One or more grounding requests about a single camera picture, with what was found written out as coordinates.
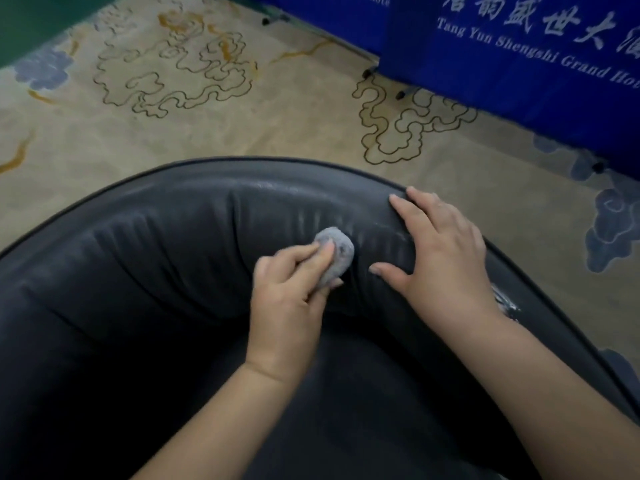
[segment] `black inflatable sofa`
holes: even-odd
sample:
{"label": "black inflatable sofa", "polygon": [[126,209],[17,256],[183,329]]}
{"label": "black inflatable sofa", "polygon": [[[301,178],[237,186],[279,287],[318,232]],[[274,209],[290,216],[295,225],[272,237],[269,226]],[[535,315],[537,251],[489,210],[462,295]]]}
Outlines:
{"label": "black inflatable sofa", "polygon": [[[127,479],[243,361],[252,269],[337,226],[356,246],[315,363],[248,479],[538,478],[508,421],[379,278],[411,270],[404,189],[292,159],[172,164],[0,255],[0,478]],[[488,243],[511,317],[636,422],[596,349]]]}

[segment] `beige patterned carpet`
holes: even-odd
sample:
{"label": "beige patterned carpet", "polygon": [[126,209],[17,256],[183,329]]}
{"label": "beige patterned carpet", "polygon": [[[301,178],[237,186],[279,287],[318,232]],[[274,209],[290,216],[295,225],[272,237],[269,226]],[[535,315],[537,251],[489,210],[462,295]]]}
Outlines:
{"label": "beige patterned carpet", "polygon": [[398,83],[362,80],[361,55],[261,18],[226,0],[121,0],[0,71],[0,248],[167,162],[331,161],[459,206],[597,346],[640,368],[635,182],[426,90],[396,101]]}

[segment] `person's left hand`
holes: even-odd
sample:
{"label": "person's left hand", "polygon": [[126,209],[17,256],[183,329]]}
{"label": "person's left hand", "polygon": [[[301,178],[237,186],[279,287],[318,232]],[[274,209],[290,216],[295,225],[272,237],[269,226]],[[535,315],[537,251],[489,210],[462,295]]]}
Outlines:
{"label": "person's left hand", "polygon": [[335,250],[328,242],[311,257],[318,246],[293,246],[262,257],[253,272],[245,365],[293,386],[302,380],[316,352],[329,291],[342,284],[336,280],[314,291]]}

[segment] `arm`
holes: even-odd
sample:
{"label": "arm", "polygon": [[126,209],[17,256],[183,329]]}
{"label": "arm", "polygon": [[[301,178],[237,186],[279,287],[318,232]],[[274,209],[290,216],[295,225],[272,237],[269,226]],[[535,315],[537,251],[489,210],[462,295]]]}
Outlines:
{"label": "arm", "polygon": [[313,292],[332,242],[260,258],[253,274],[246,359],[132,480],[240,478],[286,409],[316,352],[330,288]]}
{"label": "arm", "polygon": [[416,247],[412,275],[371,267],[455,352],[546,480],[640,478],[640,428],[497,309],[482,234],[434,194],[392,196]]}

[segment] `blue fabric partition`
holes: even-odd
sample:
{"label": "blue fabric partition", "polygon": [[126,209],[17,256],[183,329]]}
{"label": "blue fabric partition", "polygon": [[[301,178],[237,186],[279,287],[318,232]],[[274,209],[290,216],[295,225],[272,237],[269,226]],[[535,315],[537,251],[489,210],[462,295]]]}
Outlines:
{"label": "blue fabric partition", "polygon": [[392,0],[380,72],[640,178],[640,0]]}
{"label": "blue fabric partition", "polygon": [[380,55],[391,0],[257,0]]}

